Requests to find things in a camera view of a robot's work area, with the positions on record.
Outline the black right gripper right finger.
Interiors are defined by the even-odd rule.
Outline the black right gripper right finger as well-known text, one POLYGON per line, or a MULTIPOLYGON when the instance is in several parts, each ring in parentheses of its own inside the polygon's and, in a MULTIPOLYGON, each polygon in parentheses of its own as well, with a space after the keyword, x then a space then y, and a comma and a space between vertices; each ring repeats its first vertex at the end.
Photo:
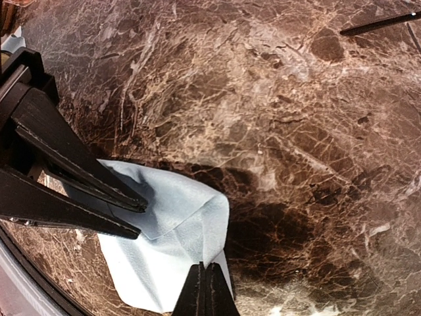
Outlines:
POLYGON ((206 268, 205 315, 240 316, 219 264, 206 268))

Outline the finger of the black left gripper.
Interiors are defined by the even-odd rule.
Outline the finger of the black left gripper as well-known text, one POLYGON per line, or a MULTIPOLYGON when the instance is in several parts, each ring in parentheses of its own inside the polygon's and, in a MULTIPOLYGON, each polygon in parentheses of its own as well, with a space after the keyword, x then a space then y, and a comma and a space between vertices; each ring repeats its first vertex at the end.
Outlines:
POLYGON ((20 224, 81 228, 135 240, 140 229, 73 201, 11 168, 1 169, 1 218, 20 224))

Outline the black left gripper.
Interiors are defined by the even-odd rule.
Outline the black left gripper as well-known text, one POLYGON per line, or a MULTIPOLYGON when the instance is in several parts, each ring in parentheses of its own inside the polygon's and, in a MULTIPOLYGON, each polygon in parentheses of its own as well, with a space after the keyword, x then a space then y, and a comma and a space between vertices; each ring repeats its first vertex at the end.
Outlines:
POLYGON ((30 171, 36 163, 33 146, 49 174, 94 198, 143 213, 146 199, 95 158, 55 107, 55 77, 45 72, 41 54, 21 47, 7 57, 1 66, 1 164, 30 171))

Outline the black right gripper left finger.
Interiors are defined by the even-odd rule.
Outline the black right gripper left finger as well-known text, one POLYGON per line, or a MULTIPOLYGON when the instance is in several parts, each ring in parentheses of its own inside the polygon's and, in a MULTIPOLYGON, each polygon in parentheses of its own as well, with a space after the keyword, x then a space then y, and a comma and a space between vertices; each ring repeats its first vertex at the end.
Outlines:
POLYGON ((172 312, 172 316, 202 316, 205 314, 206 273, 203 262, 192 265, 172 312))

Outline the black sunglasses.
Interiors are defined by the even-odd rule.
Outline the black sunglasses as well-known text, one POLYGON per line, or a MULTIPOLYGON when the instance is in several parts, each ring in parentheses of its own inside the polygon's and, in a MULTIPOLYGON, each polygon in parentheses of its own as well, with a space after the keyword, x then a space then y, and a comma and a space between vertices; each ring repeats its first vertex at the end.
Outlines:
POLYGON ((360 26, 354 26, 351 28, 346 28, 344 30, 341 30, 339 32, 342 36, 357 36, 360 34, 364 34, 367 32, 371 32, 374 30, 378 30, 380 28, 385 28, 388 26, 392 26, 395 24, 405 23, 405 22, 411 22, 414 20, 420 20, 420 11, 418 12, 412 12, 400 16, 394 16, 391 18, 386 18, 382 20, 377 20, 375 22, 371 22, 368 24, 363 24, 360 26))

